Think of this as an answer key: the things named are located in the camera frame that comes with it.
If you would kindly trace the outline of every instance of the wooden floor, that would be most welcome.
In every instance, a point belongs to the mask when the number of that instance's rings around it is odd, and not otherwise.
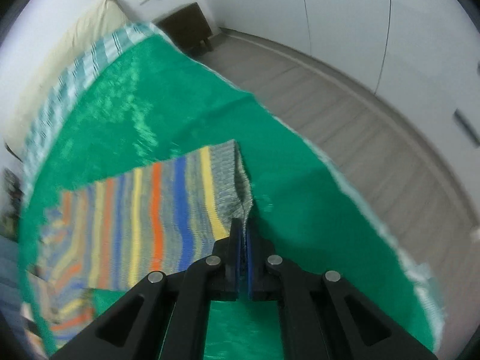
[[[478,224],[424,140],[360,86],[274,43],[220,35],[198,59],[323,149],[400,245],[430,265],[448,313],[437,354],[455,358],[480,322],[480,247],[470,237]]]

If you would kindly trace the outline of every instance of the green blanket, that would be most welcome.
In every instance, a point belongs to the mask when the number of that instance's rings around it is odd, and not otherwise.
[[[428,348],[440,312],[428,282],[321,153],[251,95],[152,36],[110,64],[83,93],[39,173],[20,230],[22,290],[37,259],[38,229],[60,190],[235,139],[251,181],[254,219],[278,254],[303,269],[337,270]],[[107,305],[115,299],[104,297]],[[34,315],[46,351],[51,332]],[[281,359],[275,304],[212,305],[206,359]]]

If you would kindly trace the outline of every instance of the folded cloth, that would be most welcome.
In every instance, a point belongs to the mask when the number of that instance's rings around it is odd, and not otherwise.
[[[92,288],[126,291],[150,271],[186,269],[250,208],[233,140],[63,191],[47,212],[31,282],[57,346],[92,321]]]
[[[25,321],[25,334],[28,339],[28,343],[33,349],[32,360],[47,360],[48,356],[45,353],[43,347],[42,338],[39,335],[38,326],[35,323],[35,319],[32,312],[32,305],[28,302],[22,304],[20,314]]]

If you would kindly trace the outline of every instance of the striped towel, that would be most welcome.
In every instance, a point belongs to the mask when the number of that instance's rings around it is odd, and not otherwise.
[[[28,206],[38,173],[81,94],[94,83],[103,69],[153,34],[173,44],[153,23],[128,23],[93,43],[62,72],[32,122],[25,140],[22,156],[24,206]]]
[[[57,346],[92,321],[93,288],[127,291],[150,271],[185,270],[250,207],[233,140],[63,191],[30,280]]]

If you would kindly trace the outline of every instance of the wooden nightstand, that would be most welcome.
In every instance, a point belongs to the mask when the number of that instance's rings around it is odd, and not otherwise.
[[[182,51],[198,46],[201,41],[205,43],[208,50],[212,51],[212,45],[208,40],[212,30],[198,3],[179,7],[167,17],[157,20],[155,25],[165,31]]]

